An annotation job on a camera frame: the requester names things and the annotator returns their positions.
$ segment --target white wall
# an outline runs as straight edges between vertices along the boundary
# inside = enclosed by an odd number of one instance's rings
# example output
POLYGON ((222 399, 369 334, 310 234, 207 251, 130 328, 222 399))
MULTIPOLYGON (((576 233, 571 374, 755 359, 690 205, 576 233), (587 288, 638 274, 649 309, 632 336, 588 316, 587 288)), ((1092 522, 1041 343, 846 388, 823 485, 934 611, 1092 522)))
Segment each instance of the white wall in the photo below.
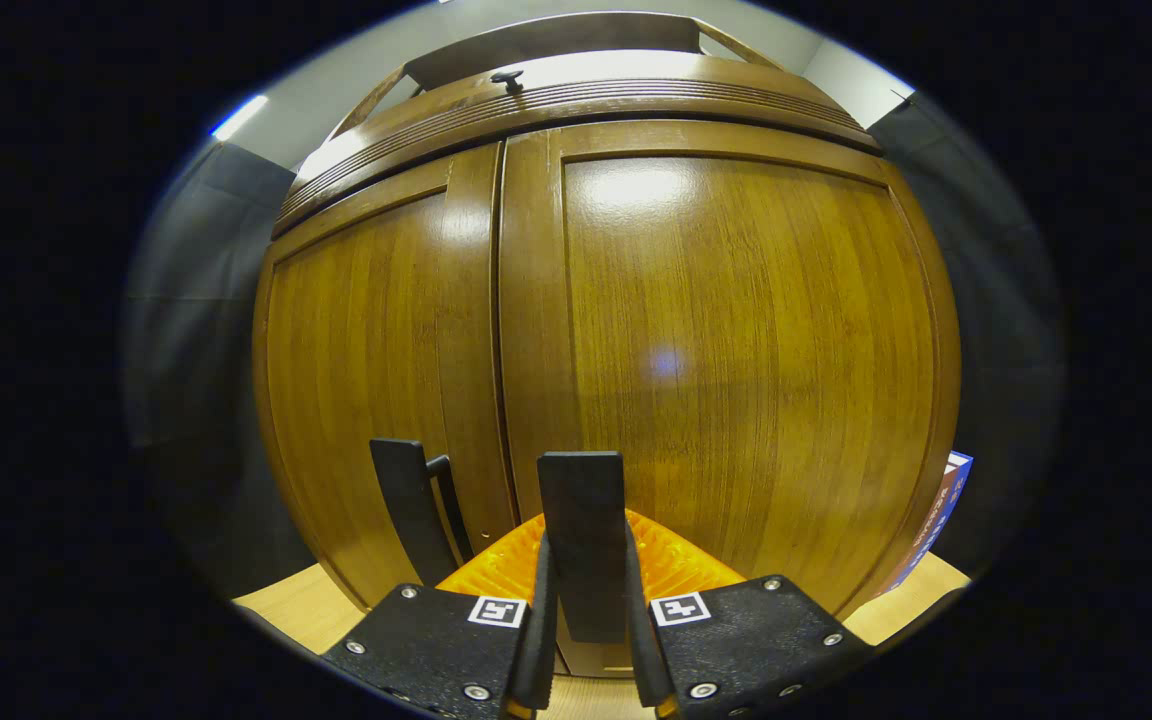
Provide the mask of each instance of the white wall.
MULTIPOLYGON (((298 168, 339 120, 407 60, 506 24, 593 10, 647 10, 703 18, 796 74, 803 74, 823 41, 812 29, 741 0, 429 0, 420 8, 324 51, 271 83, 262 91, 270 98, 268 104, 230 142, 285 168, 298 168)), ((712 41, 702 46, 719 56, 733 58, 712 41)), ((402 88, 396 88, 385 97, 384 105, 404 97, 402 88)))
POLYGON ((863 128, 878 122, 901 104, 901 97, 914 92, 901 78, 828 38, 801 76, 844 106, 863 128))

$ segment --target wooden floor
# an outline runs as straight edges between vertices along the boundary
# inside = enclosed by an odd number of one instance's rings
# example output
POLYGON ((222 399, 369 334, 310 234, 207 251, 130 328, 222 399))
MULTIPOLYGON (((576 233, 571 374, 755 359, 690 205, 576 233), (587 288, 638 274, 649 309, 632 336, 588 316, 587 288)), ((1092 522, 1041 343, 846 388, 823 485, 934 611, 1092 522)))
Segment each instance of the wooden floor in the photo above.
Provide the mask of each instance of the wooden floor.
MULTIPOLYGON (((965 584, 968 577, 963 573, 927 553, 901 588, 859 606, 842 624, 866 643, 878 644, 918 617, 941 596, 965 584)), ((259 612, 272 626, 319 655, 364 616, 319 564, 234 598, 234 602, 259 612)), ((631 680, 554 675, 550 707, 536 717, 539 720, 650 720, 654 714, 652 708, 639 706, 631 680)))

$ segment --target orange textured part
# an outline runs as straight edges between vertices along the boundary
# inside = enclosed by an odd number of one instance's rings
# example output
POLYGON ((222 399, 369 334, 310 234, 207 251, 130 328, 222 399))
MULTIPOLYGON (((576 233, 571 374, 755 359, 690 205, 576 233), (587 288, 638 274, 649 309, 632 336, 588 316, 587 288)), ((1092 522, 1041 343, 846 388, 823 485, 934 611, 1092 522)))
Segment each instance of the orange textured part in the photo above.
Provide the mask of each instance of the orange textured part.
MULTIPOLYGON (((745 582, 740 573, 694 546, 654 520, 626 510, 639 551, 639 576, 646 601, 657 597, 708 591, 745 582)), ((536 515, 438 584, 440 591, 520 598, 531 602, 536 584, 536 552, 545 532, 545 516, 536 515)))
POLYGON ((632 510, 626 510, 626 517, 639 544, 639 576, 646 601, 745 582, 744 575, 657 521, 632 510))
POLYGON ((435 585, 440 591, 516 598, 531 602, 536 588, 536 553, 545 532, 545 516, 526 523, 492 543, 472 560, 435 585))

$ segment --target door panel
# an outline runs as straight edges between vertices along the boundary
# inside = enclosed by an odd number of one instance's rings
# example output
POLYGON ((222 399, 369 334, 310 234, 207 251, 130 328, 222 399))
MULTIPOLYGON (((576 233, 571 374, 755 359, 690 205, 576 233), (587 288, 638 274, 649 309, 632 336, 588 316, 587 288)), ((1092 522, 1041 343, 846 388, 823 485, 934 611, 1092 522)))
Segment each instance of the door panel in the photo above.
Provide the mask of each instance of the door panel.
POLYGON ((279 486, 362 607, 419 582, 367 441, 447 454, 475 552, 516 525, 499 434, 493 210, 499 145, 341 200, 266 255, 256 386, 279 486))
MULTIPOLYGON (((620 450, 630 509, 840 616, 867 598, 931 507, 957 402, 940 255, 888 172, 689 120, 511 138, 500 344, 522 516, 540 454, 620 450)), ((623 647, 561 642, 573 674, 627 675, 623 647)))

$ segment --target small knob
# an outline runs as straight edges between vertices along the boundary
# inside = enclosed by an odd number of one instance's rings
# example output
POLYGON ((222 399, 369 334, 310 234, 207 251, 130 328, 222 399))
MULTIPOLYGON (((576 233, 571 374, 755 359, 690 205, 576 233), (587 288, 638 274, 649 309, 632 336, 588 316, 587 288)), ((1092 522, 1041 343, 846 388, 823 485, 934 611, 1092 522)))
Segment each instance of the small knob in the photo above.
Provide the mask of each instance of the small knob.
POLYGON ((522 85, 514 78, 521 76, 522 70, 502 70, 492 76, 492 82, 503 82, 503 90, 506 92, 518 92, 522 90, 522 85))

